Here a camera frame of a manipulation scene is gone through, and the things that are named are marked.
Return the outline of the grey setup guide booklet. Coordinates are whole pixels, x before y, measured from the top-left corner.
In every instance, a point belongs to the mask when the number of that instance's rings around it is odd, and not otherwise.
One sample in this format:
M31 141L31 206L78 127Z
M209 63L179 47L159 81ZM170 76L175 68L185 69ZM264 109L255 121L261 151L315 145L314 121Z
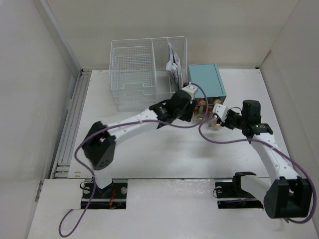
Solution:
M168 44L169 60L166 64L166 72L171 85L177 92L183 87L182 68L178 54L171 43Z

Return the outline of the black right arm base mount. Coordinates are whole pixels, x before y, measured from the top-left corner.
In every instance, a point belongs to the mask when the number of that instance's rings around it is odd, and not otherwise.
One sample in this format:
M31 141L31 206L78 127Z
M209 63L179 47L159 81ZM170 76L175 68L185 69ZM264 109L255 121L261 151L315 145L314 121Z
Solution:
M241 188L241 178L253 172L236 172L232 178L215 179L213 197L218 209L263 209L263 203Z

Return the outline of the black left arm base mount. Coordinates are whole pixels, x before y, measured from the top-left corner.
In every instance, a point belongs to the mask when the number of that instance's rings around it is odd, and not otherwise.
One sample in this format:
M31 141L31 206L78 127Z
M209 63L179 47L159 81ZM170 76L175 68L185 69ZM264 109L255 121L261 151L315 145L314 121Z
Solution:
M85 209L89 199L93 196L89 203L88 209L92 210L122 210L126 209L127 193L128 193L128 180L127 179L114 179L112 184L106 189L96 188L93 193L93 182L84 181L80 184L82 190L81 209Z

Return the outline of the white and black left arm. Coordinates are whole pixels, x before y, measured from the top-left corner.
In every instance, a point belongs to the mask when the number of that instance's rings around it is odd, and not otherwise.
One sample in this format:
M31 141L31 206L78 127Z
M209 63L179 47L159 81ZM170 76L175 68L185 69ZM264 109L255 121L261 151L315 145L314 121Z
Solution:
M81 148L90 161L95 175L94 191L104 198L110 195L113 180L104 169L115 154L116 146L141 133L172 125L176 120L189 122L195 108L195 93L198 87L190 84L168 99L154 104L143 112L110 125L95 122L86 135Z

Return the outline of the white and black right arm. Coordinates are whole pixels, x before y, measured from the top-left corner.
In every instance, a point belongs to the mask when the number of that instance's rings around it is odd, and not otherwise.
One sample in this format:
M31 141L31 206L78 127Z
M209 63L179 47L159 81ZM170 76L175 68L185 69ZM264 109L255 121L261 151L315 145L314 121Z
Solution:
M271 181L267 184L255 173L238 172L231 183L232 193L236 196L251 194L263 203L271 219L294 222L296 218L303 218L302 222L307 222L316 206L313 183L302 178L279 150L272 129L261 122L260 102L244 100L240 113L224 105L216 105L213 111L221 126L242 131L261 158Z

